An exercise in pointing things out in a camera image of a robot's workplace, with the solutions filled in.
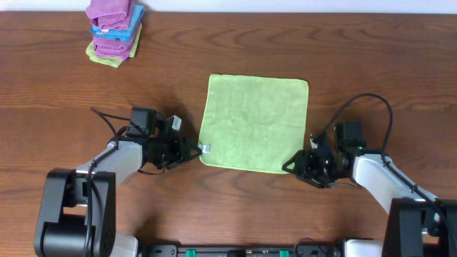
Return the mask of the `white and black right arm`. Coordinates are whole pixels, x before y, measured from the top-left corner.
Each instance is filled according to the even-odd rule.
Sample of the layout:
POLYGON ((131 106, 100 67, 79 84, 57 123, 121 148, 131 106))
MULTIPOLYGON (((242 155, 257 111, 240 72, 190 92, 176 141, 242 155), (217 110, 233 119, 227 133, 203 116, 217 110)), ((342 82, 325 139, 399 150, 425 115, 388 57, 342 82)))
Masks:
POLYGON ((334 128, 335 148, 314 136, 309 150, 297 151, 282 169, 319 189, 350 179, 366 189, 388 214, 384 239, 344 239, 326 256, 455 256, 456 201, 440 199, 401 172, 378 149, 369 149, 362 125, 345 121, 334 128))

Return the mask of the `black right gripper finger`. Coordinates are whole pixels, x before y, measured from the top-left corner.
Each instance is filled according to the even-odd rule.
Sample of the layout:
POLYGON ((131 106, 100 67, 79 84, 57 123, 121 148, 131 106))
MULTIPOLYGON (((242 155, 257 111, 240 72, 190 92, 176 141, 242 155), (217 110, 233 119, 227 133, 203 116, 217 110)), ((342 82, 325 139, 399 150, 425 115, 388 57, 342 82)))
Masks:
POLYGON ((303 181, 303 182, 307 183, 308 185, 311 185, 318 189, 325 189, 325 188, 331 187, 328 183, 322 183, 322 182, 316 181, 315 179, 310 178, 308 176, 298 176, 298 180, 303 181))
POLYGON ((294 175, 304 175, 308 169, 309 151, 297 151, 291 159, 282 165, 282 170, 294 175))

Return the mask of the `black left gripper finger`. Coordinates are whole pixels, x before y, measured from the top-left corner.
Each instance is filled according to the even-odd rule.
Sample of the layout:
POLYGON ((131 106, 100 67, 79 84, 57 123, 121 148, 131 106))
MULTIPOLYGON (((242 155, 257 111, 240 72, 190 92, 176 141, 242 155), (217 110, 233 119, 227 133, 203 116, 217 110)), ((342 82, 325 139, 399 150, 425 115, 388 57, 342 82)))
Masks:
POLYGON ((186 137, 178 137, 179 152, 181 157, 199 157, 203 152, 186 137))
POLYGON ((183 165, 185 163, 188 163, 189 161, 193 160, 193 157, 176 157, 176 158, 171 158, 168 161, 165 161, 165 168, 168 170, 171 170, 173 168, 176 168, 180 165, 183 165))

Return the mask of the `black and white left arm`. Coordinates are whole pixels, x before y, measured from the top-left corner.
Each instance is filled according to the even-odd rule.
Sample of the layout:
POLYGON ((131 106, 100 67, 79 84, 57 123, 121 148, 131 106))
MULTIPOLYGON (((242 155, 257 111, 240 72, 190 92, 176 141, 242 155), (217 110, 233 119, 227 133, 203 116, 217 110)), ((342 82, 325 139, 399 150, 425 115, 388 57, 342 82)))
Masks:
POLYGON ((162 174, 199 157, 202 150, 180 136, 178 116, 162 119, 153 109, 134 107, 127 121, 87 163, 48 172, 34 238, 36 255, 141 255, 139 240, 116 230, 117 188, 147 163, 162 174))

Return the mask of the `light green microfiber cloth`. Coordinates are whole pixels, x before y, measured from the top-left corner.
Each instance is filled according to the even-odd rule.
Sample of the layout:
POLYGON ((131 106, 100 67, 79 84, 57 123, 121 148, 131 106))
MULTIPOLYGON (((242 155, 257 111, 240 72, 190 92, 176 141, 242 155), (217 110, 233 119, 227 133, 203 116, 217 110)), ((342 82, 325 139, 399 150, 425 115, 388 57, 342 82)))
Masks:
POLYGON ((308 82, 300 79, 212 74, 199 147, 207 166, 282 174, 303 148, 308 82))

